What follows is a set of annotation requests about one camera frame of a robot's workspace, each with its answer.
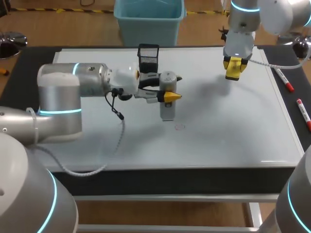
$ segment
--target whiteboard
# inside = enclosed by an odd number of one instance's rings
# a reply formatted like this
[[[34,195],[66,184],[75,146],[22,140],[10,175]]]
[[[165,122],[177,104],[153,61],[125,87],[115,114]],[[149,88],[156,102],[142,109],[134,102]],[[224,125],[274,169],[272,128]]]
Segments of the whiteboard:
[[[254,60],[267,62],[254,48]],[[63,50],[56,63],[105,63],[111,69],[138,62],[136,49]],[[270,68],[249,63],[240,80],[225,79],[223,48],[160,49],[159,72],[183,77],[177,92],[176,118],[163,122],[159,104],[144,99],[117,101],[125,116],[125,136],[112,155],[121,132],[120,120],[104,98],[82,98],[83,137],[46,144],[70,169],[107,170],[285,167],[295,166],[303,150]],[[60,171],[37,151],[51,171]]]

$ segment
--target red mark on whiteboard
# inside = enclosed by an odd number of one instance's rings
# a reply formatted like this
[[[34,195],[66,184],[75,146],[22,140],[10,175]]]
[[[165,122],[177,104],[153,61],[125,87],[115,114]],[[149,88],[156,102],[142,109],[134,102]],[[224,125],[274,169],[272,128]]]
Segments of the red mark on whiteboard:
[[[183,129],[185,129],[185,125],[183,125],[183,124],[176,124],[175,125],[175,129],[176,130],[183,130]]]

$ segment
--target light blue plastic bin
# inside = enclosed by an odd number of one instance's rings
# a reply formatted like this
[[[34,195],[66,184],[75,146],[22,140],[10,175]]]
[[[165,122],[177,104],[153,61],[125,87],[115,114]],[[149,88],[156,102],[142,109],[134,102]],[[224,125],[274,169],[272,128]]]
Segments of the light blue plastic bin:
[[[114,16],[125,46],[175,46],[184,0],[116,0]]]

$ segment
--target white marker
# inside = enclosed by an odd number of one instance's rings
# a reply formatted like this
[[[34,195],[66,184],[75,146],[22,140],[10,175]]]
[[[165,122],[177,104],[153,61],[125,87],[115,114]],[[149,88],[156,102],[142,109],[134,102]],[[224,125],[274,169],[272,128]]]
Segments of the white marker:
[[[283,72],[280,69],[274,69],[276,71],[276,73],[279,75],[279,77],[282,79],[282,81],[284,82],[285,86],[287,87],[287,89],[290,92],[294,91],[293,86],[290,84],[290,82],[287,80],[287,78],[285,77],[285,75],[283,74]]]
[[[297,104],[298,104],[298,107],[301,111],[303,118],[305,119],[305,121],[307,123],[309,131],[311,131],[311,120],[310,120],[310,117],[309,117],[309,115],[305,109],[305,106],[303,106],[301,99],[297,99]]]

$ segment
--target black cable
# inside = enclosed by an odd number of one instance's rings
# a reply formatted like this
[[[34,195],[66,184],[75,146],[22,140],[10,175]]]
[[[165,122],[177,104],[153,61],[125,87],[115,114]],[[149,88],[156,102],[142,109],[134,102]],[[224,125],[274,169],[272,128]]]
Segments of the black cable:
[[[80,0],[80,6],[91,6],[91,5],[93,5],[94,3],[95,3],[95,0],[93,0],[93,2],[90,3],[90,4],[84,5],[84,4],[82,4],[82,0]]]
[[[107,95],[111,93],[112,94],[112,104],[109,102],[109,100],[107,99]],[[105,94],[105,99],[106,99],[106,102],[109,104],[109,106],[111,107],[111,111],[113,113],[115,113],[118,118],[120,120],[124,120],[124,116],[122,115],[122,113],[118,112],[115,107],[114,107],[114,104],[115,104],[115,98],[117,97],[118,95],[116,94],[116,92],[113,90],[113,91],[108,91],[106,94]]]

